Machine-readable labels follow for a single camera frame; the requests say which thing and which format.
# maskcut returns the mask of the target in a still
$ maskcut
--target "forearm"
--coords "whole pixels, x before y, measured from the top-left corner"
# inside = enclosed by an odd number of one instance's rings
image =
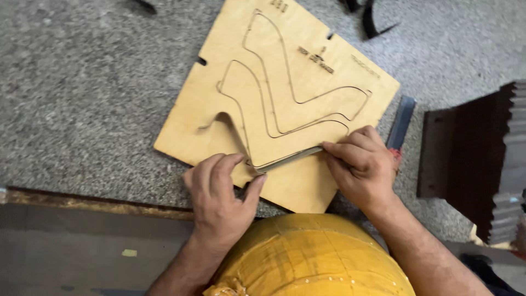
[[[365,211],[387,242],[418,296],[491,295],[484,284],[396,198]]]
[[[228,250],[211,248],[194,236],[152,284],[148,296],[201,294]]]

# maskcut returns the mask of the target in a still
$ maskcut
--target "plywood die board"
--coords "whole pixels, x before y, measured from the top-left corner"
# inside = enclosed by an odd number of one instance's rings
[[[376,125],[399,83],[329,32],[293,1],[226,0],[199,53],[207,63],[194,64],[155,148],[191,165],[243,152],[249,162],[232,173],[243,187],[255,176],[249,163],[261,167]],[[322,158],[269,171],[261,197],[324,212],[337,186]]]

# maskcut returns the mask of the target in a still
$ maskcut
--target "hand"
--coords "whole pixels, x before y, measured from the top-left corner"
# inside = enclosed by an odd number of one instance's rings
[[[374,127],[362,127],[338,144],[323,142],[322,146],[340,190],[362,211],[382,209],[398,198],[392,190],[393,155]]]
[[[237,199],[230,174],[243,157],[241,153],[216,154],[185,173],[194,204],[195,227],[190,239],[228,252],[254,220],[267,176],[256,177],[246,190],[245,200]]]

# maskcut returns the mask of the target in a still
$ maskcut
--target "finger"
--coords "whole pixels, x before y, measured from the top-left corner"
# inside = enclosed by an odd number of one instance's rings
[[[340,140],[338,144],[352,144],[370,152],[378,151],[382,148],[371,138],[356,131],[352,132],[350,135]]]
[[[364,136],[367,136],[371,140],[373,140],[378,145],[385,147],[385,143],[382,140],[382,137],[380,137],[380,134],[375,130],[374,127],[371,125],[366,125],[360,129],[355,130],[355,132],[358,132]]]
[[[210,176],[210,192],[220,198],[233,198],[232,178],[230,174],[237,164],[243,160],[241,153],[229,154],[221,159],[212,169]]]
[[[255,177],[254,180],[250,182],[250,185],[248,185],[247,191],[245,191],[245,201],[243,202],[247,211],[253,211],[256,213],[259,196],[261,195],[261,190],[263,189],[266,180],[267,174],[260,175]]]
[[[338,186],[352,182],[353,176],[343,161],[329,153],[325,153],[325,161]]]
[[[221,159],[225,156],[224,153],[219,153],[210,156],[209,158],[201,161],[196,167],[192,174],[192,185],[197,186],[200,190],[205,192],[210,191],[210,174],[212,169]]]
[[[186,188],[192,188],[192,176],[194,174],[195,167],[192,167],[183,174],[183,180],[185,181]]]
[[[321,146],[333,156],[342,159],[359,171],[367,168],[367,159],[370,152],[352,144],[334,144],[323,142]]]

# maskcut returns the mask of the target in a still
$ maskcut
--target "gray carpet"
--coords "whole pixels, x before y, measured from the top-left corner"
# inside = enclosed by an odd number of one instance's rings
[[[191,207],[185,166],[153,142],[222,1],[151,3],[155,16],[130,0],[0,2],[0,183]],[[385,139],[400,95],[418,100],[395,191],[439,238],[466,240],[469,221],[415,197],[423,113],[526,78],[526,2],[382,0],[377,26],[400,25],[366,42],[338,0],[299,3],[401,83]],[[340,197],[330,211],[364,220]],[[258,216],[280,213],[260,203]]]

